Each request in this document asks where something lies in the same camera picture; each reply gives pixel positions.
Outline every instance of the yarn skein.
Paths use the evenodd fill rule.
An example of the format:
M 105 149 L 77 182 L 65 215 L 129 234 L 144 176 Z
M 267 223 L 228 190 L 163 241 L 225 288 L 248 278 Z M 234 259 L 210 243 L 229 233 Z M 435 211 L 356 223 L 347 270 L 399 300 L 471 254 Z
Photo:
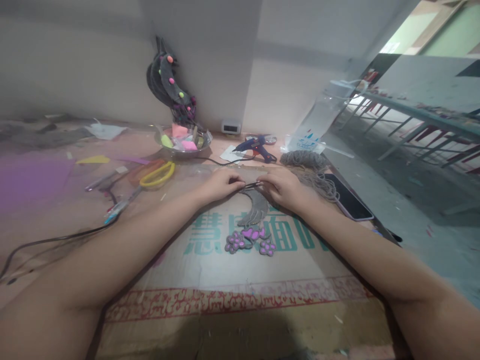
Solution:
M 295 150 L 283 154 L 280 163 L 285 166 L 302 167 L 304 170 L 312 169 L 313 172 L 293 170 L 292 173 L 302 184 L 313 188 L 325 200 L 335 203 L 340 199 L 334 182 L 325 178 L 324 173 L 329 166 L 320 154 L 307 150 Z

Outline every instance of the plastic bottle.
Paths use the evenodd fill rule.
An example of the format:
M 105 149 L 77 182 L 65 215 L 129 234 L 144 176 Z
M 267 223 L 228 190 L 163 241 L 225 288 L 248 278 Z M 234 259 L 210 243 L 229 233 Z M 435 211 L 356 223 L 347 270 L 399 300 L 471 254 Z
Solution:
M 322 136 L 325 135 L 337 115 L 346 105 L 346 100 L 350 99 L 349 96 L 355 89 L 352 83 L 357 81 L 330 81 L 328 87 L 317 98 L 294 135 L 290 137 L 290 142 L 287 145 L 288 151 L 313 151 L 317 148 Z

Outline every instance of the metal bowl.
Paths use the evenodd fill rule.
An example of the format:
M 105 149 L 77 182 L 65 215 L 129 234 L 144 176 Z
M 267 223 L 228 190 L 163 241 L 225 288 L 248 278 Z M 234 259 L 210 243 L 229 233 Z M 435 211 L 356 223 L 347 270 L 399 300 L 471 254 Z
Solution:
M 172 128 L 166 127 L 163 129 L 163 131 L 166 132 L 167 134 L 168 133 L 171 134 Z M 201 157 L 202 153 L 204 153 L 207 149 L 210 148 L 210 143 L 212 142 L 212 134 L 210 133 L 210 131 L 207 130 L 203 134 L 199 133 L 199 135 L 201 135 L 201 137 L 203 138 L 203 146 L 201 149 L 194 150 L 194 151 L 181 151 L 174 148 L 168 148 L 163 146 L 162 141 L 160 140 L 160 131 L 158 130 L 155 132 L 154 139 L 157 142 L 157 144 L 160 144 L 163 146 L 162 151 L 170 153 L 172 157 L 175 157 L 177 159 L 191 159 L 191 158 Z

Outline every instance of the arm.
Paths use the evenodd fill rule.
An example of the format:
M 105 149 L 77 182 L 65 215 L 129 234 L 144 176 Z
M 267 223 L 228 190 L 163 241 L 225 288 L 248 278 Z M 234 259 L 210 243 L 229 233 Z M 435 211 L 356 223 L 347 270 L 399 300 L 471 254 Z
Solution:
M 429 267 L 320 199 L 312 200 L 290 171 L 274 169 L 258 180 L 385 297 L 416 359 L 478 358 L 480 312 Z
M 216 171 L 53 265 L 0 312 L 2 358 L 84 359 L 103 306 L 201 207 L 243 186 L 233 170 Z

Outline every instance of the hot glue gun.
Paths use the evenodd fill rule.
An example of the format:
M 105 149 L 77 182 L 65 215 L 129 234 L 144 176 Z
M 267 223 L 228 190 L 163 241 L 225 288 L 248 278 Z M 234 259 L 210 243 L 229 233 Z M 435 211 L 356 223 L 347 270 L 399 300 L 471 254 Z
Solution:
M 238 145 L 233 151 L 234 152 L 242 152 L 245 150 L 253 150 L 253 155 L 262 155 L 263 159 L 265 160 L 266 164 L 271 162 L 276 162 L 277 158 L 269 153 L 264 148 L 265 145 L 265 136 L 259 135 L 257 138 L 251 138 L 250 140 L 242 142 Z

